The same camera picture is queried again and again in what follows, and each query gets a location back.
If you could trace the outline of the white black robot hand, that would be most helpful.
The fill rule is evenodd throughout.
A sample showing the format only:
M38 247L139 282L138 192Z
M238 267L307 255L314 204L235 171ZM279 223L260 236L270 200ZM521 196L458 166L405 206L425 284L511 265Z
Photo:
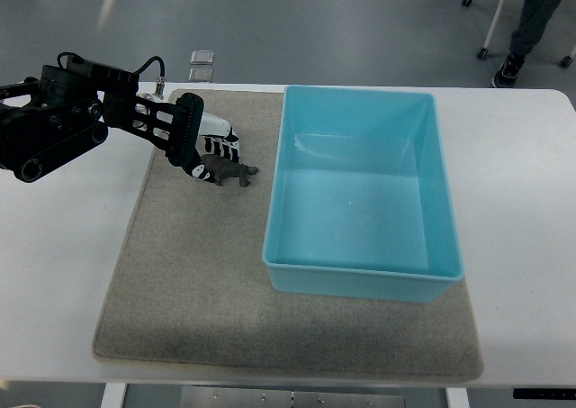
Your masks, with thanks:
M183 170L191 177L214 183L215 175L209 170L208 163L202 161L202 156L216 155L239 162L239 137L228 121L207 112L202 113L199 136L204 139L204 153L185 165Z

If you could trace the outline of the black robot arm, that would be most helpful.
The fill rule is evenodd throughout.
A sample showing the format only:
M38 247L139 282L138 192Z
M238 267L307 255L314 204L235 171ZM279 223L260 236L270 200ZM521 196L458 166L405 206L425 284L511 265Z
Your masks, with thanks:
M2 101L25 95L30 100L22 107L1 105L1 167L34 182L104 143L111 128L149 141L175 167L199 166L201 97L165 103L158 95L139 95L139 81L138 71L63 52L40 77L2 86Z

